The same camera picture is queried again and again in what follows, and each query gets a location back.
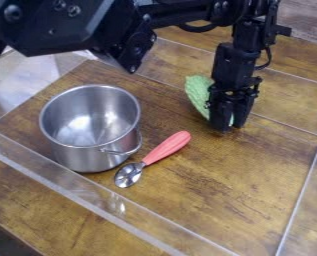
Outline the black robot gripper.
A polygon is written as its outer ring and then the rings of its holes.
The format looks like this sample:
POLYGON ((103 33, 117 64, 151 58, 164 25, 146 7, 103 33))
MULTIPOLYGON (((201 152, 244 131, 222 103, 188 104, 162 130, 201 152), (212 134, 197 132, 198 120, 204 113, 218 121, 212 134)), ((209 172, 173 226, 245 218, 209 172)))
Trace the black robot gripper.
POLYGON ((253 76, 260 57, 261 51, 245 51, 232 43, 221 43, 217 47, 208 103, 210 124, 218 132, 229 131, 233 104, 233 126, 241 128, 246 123, 262 81, 253 76))

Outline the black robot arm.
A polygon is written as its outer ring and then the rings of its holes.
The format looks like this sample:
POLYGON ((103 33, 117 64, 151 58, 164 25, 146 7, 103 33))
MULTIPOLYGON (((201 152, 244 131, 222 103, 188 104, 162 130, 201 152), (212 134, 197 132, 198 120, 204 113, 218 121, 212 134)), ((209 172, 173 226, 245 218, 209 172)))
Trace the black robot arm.
POLYGON ((277 24, 280 0, 0 0, 0 55, 25 56, 89 50, 135 72, 157 40, 154 30, 177 26, 192 33, 233 28, 217 47, 209 121, 221 132, 244 126, 261 79, 261 55, 290 29, 277 24))

